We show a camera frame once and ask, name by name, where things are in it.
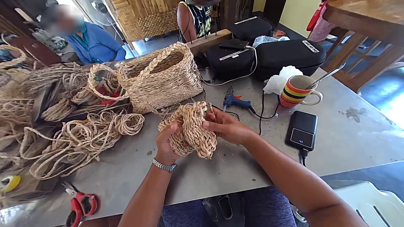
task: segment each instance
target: metal table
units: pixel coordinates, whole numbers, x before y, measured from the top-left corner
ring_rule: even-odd
[[[313,77],[324,73],[319,69]],[[202,71],[201,74],[208,79],[208,72]],[[233,85],[235,95],[250,100],[257,113],[261,112],[264,84],[252,78],[242,78],[224,86],[204,86],[206,99],[222,107],[230,85]],[[324,95],[321,103],[298,105],[293,109],[280,106],[276,117],[262,120],[262,135],[298,160],[298,150],[285,145],[284,140],[290,115],[301,110],[318,116],[315,149],[309,153],[306,165],[319,176],[404,160],[404,131],[376,108],[333,77],[322,81],[317,90]],[[203,94],[194,99],[202,101]],[[277,103],[275,94],[265,95],[264,116],[271,116]],[[258,132],[259,119],[249,110],[231,106],[228,111],[237,112],[243,123]],[[67,177],[79,190],[99,196],[100,209],[91,219],[123,213],[156,155],[155,138],[159,134],[157,125],[160,121],[155,114],[145,114],[145,123],[139,134],[122,137],[112,149],[101,153],[100,162],[89,164]],[[211,160],[192,153],[177,163],[166,204],[271,185],[263,169],[243,146],[221,138],[218,138]],[[31,227],[62,225],[70,210],[68,195],[62,191],[59,189],[46,198],[1,210],[0,223]]]

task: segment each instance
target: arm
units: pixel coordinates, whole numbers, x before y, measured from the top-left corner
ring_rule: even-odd
[[[176,130],[177,124],[174,123],[157,136],[156,160],[164,165],[172,165],[179,158],[171,149],[168,141],[168,137]],[[171,174],[152,164],[142,184],[126,207],[118,227],[157,226]]]
[[[181,33],[184,35],[187,42],[197,39],[194,27],[194,18],[185,4],[178,4],[177,21],[178,27],[180,28]]]
[[[123,49],[123,47],[121,47],[121,45],[119,45],[119,43],[108,32],[97,25],[93,25],[91,28],[93,32],[96,33],[97,39],[102,45],[116,51],[116,57],[114,60],[122,61],[125,59],[126,50]]]
[[[204,128],[243,145],[272,182],[304,213],[310,226],[367,226],[319,176],[290,158],[227,113],[214,108]]]

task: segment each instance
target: white label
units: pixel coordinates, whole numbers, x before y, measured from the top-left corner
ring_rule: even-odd
[[[244,50],[237,51],[236,53],[229,54],[228,56],[224,56],[222,58],[219,58],[219,60],[222,61],[224,59],[228,59],[228,58],[233,57],[233,56],[238,57],[238,54],[241,54],[241,53],[246,52],[246,51],[248,51],[248,48],[246,48]]]
[[[313,45],[311,45],[310,43],[309,43],[309,41],[307,41],[307,40],[302,40],[302,43],[304,44],[304,45],[306,45],[311,51],[313,51],[314,53],[318,53],[318,52],[320,52],[319,50],[317,50]]]
[[[250,20],[252,20],[252,19],[255,19],[255,18],[257,18],[257,17],[251,17],[251,18],[245,19],[245,20],[243,20],[243,21],[235,22],[234,24],[243,23],[243,22],[246,22],[246,21],[250,21]]]

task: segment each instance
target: silver watch band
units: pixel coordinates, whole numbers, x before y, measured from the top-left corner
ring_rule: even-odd
[[[173,172],[174,169],[175,169],[175,167],[177,166],[177,164],[175,164],[175,163],[174,163],[173,165],[171,165],[171,166],[161,164],[161,163],[159,163],[159,162],[156,160],[156,158],[153,159],[152,163],[153,163],[155,166],[159,167],[160,169],[167,170],[167,171],[169,171],[169,172]]]

